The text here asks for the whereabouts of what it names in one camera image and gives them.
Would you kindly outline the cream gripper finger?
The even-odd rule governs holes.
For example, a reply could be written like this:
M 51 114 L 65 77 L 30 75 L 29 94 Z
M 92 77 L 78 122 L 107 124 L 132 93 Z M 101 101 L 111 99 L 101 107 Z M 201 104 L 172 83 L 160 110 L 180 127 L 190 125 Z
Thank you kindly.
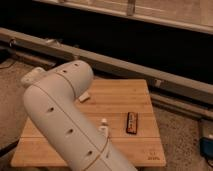
M 80 102 L 85 102 L 85 101 L 88 100 L 89 98 L 90 98 L 89 93 L 88 93 L 88 92 L 85 92 L 85 93 L 83 93 L 83 94 L 78 98 L 78 100 L 79 100 Z

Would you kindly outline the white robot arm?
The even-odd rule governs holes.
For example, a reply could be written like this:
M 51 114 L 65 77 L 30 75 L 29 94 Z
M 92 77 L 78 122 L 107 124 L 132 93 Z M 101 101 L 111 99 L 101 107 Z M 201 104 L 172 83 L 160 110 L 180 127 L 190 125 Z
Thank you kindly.
M 25 110 L 72 171 L 137 171 L 75 106 L 92 81 L 88 63 L 62 64 L 29 84 L 23 95 Z

